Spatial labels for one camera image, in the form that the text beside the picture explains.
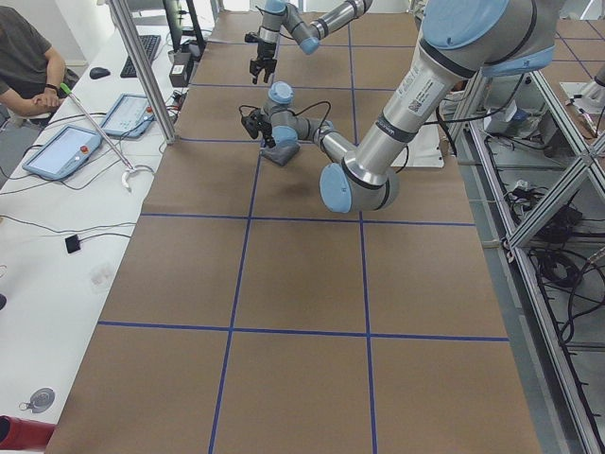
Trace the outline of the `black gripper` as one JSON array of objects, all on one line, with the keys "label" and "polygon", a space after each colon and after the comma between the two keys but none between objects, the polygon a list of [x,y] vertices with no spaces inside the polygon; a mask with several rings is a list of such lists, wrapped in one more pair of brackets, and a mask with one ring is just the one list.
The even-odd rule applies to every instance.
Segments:
[{"label": "black gripper", "polygon": [[275,36],[266,39],[256,32],[248,32],[244,40],[247,44],[257,44],[257,56],[250,61],[249,66],[252,83],[257,84],[261,74],[264,74],[264,83],[269,83],[277,66],[275,53],[278,39]]},{"label": "black gripper", "polygon": [[271,124],[260,108],[254,108],[247,114],[240,113],[240,116],[242,126],[252,139],[257,139],[259,135],[262,135],[263,147],[273,148],[275,146]]}]

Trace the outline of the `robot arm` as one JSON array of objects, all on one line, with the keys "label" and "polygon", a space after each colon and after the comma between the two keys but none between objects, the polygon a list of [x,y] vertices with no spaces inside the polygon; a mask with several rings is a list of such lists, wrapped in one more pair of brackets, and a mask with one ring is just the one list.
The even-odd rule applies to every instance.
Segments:
[{"label": "robot arm", "polygon": [[280,166],[314,142],[330,158],[320,194],[332,212],[379,210],[399,192],[391,165],[454,88],[476,73],[488,78],[522,75],[548,66],[561,1],[430,1],[423,10],[409,71],[359,145],[328,120],[294,113],[294,92],[273,83],[265,104],[242,116],[264,157]]},{"label": "robot arm", "polygon": [[367,13],[372,6],[371,0],[342,1],[320,18],[306,23],[299,10],[286,1],[267,1],[260,9],[262,22],[256,32],[245,35],[246,43],[257,44],[257,54],[251,59],[249,72],[253,84],[268,83],[275,72],[276,52],[281,31],[284,28],[305,55],[311,55],[320,47],[320,41]]}]

